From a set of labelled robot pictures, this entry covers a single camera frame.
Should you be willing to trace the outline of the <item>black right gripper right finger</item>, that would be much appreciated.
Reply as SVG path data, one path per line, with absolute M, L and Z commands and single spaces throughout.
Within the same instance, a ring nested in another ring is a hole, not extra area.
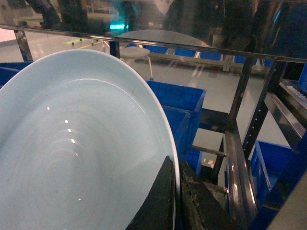
M 185 159 L 180 164 L 181 216 L 185 230 L 238 230 Z

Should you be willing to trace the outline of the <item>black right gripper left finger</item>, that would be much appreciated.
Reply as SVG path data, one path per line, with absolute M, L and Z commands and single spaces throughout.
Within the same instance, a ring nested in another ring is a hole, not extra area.
M 175 226 L 176 180 L 174 165 L 166 156 L 145 201 L 128 230 L 172 230 Z

